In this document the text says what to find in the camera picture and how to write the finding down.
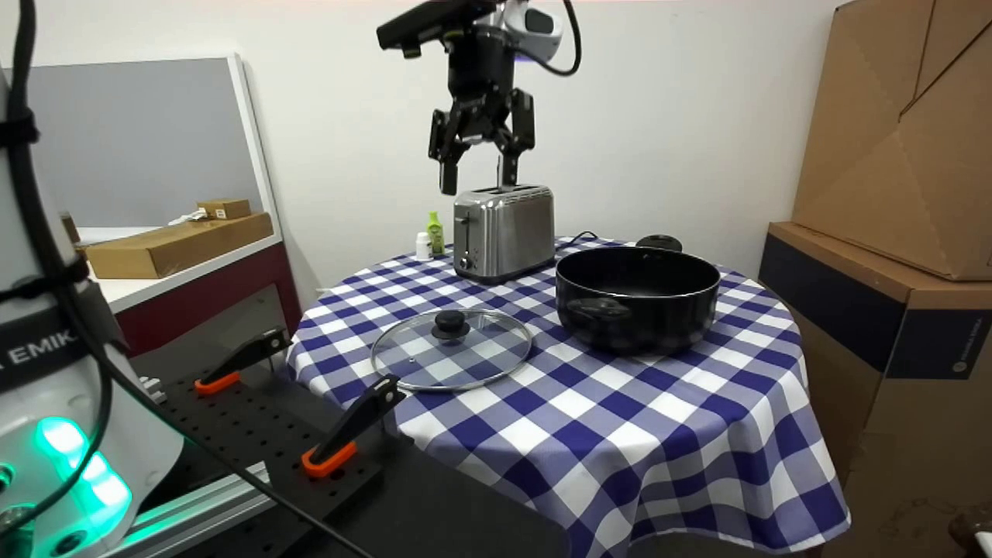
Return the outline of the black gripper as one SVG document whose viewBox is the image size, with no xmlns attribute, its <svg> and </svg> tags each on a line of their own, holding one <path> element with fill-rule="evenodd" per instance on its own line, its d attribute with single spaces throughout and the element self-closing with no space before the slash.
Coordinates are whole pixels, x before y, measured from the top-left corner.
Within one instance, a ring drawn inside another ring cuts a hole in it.
<svg viewBox="0 0 992 558">
<path fill-rule="evenodd" d="M 440 162 L 440 193 L 460 193 L 460 160 L 475 142 L 500 148 L 500 186 L 519 186 L 519 160 L 535 142 L 533 98 L 516 86 L 516 51 L 495 27 L 442 42 L 454 105 L 432 114 L 429 156 Z"/>
</svg>

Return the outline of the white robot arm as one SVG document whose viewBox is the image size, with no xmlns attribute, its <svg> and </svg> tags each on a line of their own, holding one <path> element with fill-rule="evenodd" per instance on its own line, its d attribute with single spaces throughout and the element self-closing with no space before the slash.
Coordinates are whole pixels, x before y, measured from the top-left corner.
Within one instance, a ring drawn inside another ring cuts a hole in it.
<svg viewBox="0 0 992 558">
<path fill-rule="evenodd" d="M 460 162 L 478 142 L 500 151 L 500 186 L 519 182 L 519 160 L 535 145 L 533 98 L 516 83 L 516 62 L 550 67 L 562 48 L 557 22 L 527 0 L 464 3 L 426 31 L 451 56 L 451 109 L 432 114 L 429 156 L 440 165 L 440 193 L 460 190 Z"/>
</svg>

